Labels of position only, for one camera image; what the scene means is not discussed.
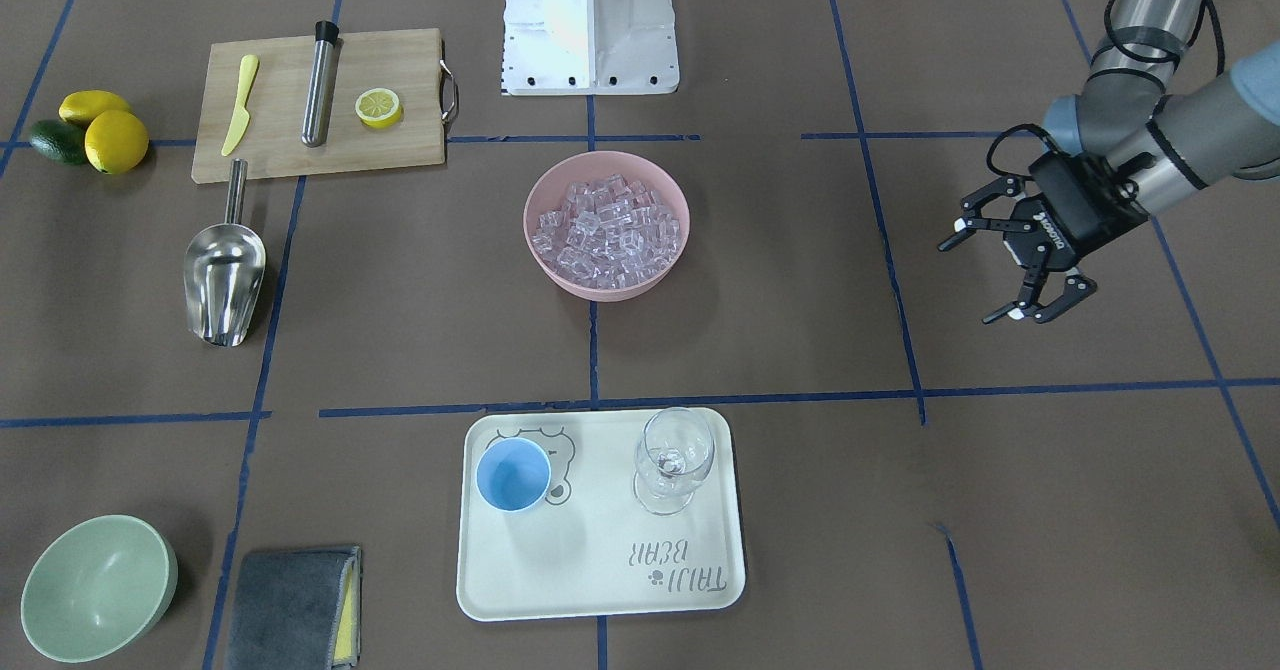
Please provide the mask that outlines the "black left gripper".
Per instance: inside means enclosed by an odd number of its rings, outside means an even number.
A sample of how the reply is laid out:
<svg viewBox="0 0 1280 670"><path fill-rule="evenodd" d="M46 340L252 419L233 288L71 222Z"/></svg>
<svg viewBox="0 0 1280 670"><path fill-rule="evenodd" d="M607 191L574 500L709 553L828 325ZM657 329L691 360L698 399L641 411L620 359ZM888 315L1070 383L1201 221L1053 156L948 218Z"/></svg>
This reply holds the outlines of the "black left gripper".
<svg viewBox="0 0 1280 670"><path fill-rule="evenodd" d="M1102 156L1047 152L1030 165L1030 177L1039 192L1018 201L1010 219L984 217L983 209L998 199L1021 199L1025 181L1018 176L1001 176L963 197L954 233L938 243L938 251L947 252L978 231L1002 232L1015 263L1025 269L1015 300L984 316L984 325L1002 318L1056 320L1094 293L1094 282L1074 266L1149 220L1133 183ZM1065 272L1062 293L1042 304L1053 272Z"/></svg>

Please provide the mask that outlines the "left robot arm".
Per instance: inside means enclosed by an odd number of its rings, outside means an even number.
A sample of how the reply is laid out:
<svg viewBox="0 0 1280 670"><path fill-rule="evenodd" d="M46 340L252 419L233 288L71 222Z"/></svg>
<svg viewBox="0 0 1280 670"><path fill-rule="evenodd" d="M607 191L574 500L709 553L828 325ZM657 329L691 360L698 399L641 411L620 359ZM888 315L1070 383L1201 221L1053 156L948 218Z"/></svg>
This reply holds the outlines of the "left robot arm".
<svg viewBox="0 0 1280 670"><path fill-rule="evenodd" d="M1024 277L988 322L1052 322L1094 293L1087 255L1224 178L1277 178L1277 45L1229 65L1213 0L1108 0L1089 68L1024 126L1044 154L965 196L940 243L1002 236Z"/></svg>

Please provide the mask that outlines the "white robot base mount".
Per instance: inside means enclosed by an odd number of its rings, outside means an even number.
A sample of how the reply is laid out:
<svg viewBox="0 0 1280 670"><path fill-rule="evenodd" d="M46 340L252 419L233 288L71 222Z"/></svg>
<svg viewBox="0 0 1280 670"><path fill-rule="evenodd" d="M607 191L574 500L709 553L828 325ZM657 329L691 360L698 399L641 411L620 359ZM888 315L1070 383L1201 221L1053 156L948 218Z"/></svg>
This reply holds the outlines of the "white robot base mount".
<svg viewBox="0 0 1280 670"><path fill-rule="evenodd" d="M673 0L506 0L509 96L640 96L681 85Z"/></svg>

